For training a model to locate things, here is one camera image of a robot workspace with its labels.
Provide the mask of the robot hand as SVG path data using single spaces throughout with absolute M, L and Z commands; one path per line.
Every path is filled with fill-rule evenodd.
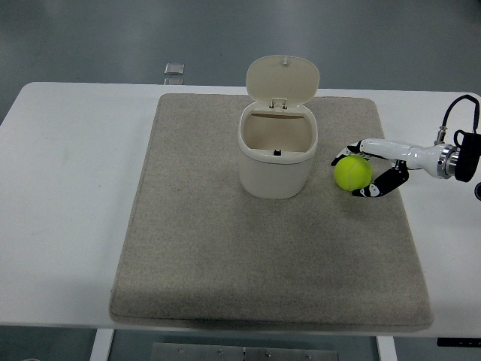
M 449 144 L 417 147 L 396 141 L 367 138 L 344 148 L 332 161 L 334 180 L 353 196 L 378 198 L 396 190 L 409 178 L 410 170 L 422 169 L 435 178 L 455 175 L 460 150 Z M 385 159 L 392 167 L 372 178 L 369 161 Z

